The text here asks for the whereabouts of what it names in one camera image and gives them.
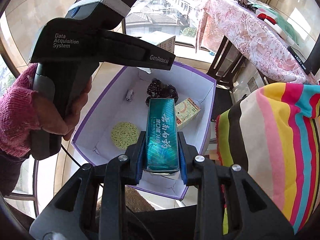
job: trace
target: tree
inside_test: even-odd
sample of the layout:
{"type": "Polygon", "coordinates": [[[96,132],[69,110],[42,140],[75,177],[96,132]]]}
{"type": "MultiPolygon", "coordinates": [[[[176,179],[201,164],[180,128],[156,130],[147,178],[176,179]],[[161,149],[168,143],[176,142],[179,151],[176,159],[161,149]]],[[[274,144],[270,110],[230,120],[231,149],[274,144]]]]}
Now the tree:
{"type": "Polygon", "coordinates": [[[14,77],[14,75],[9,74],[8,81],[6,82],[8,84],[7,88],[11,87],[11,85],[14,83],[15,80],[16,78],[14,77]]]}
{"type": "Polygon", "coordinates": [[[196,36],[197,28],[187,27],[183,30],[183,36],[194,38],[196,36]]]}
{"type": "Polygon", "coordinates": [[[6,84],[4,83],[5,78],[7,77],[7,72],[8,68],[5,64],[0,63],[0,97],[4,94],[6,90],[6,84]]]}

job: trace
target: yellow sponge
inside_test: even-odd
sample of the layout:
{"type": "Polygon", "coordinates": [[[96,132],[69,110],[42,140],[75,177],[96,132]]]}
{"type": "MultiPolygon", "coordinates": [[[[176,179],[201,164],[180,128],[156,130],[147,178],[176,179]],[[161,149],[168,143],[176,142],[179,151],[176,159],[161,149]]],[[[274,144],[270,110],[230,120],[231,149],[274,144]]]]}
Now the yellow sponge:
{"type": "Polygon", "coordinates": [[[139,130],[132,123],[120,122],[113,127],[111,138],[118,148],[126,150],[129,145],[137,143],[139,130]]]}

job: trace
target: teal toothpaste box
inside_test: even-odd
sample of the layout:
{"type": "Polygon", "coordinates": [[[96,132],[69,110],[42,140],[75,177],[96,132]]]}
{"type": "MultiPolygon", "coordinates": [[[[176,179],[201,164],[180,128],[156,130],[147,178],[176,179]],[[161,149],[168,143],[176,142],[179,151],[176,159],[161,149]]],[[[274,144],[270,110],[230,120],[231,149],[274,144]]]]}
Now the teal toothpaste box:
{"type": "Polygon", "coordinates": [[[174,99],[150,99],[144,170],[172,174],[180,170],[174,99]]]}

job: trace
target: red object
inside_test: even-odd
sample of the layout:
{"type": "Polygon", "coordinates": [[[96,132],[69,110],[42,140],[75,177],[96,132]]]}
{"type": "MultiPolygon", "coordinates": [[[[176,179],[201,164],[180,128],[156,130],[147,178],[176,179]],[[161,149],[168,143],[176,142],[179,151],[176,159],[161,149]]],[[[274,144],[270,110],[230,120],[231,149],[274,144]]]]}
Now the red object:
{"type": "Polygon", "coordinates": [[[258,19],[264,21],[264,19],[267,19],[269,22],[271,22],[273,25],[275,25],[277,22],[275,19],[271,18],[270,16],[264,14],[264,13],[260,13],[257,15],[258,19]]]}

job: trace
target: cable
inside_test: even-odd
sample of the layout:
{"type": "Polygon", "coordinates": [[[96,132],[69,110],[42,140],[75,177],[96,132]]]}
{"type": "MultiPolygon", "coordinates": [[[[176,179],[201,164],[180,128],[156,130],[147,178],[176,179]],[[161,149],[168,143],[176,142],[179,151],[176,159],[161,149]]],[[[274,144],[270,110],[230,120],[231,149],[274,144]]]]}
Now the cable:
{"type": "Polygon", "coordinates": [[[61,145],[61,148],[66,152],[66,154],[70,157],[71,160],[73,160],[73,162],[75,164],[77,164],[79,167],[81,167],[81,165],[71,156],[71,154],[65,149],[65,147],[63,145],[61,145]]]}

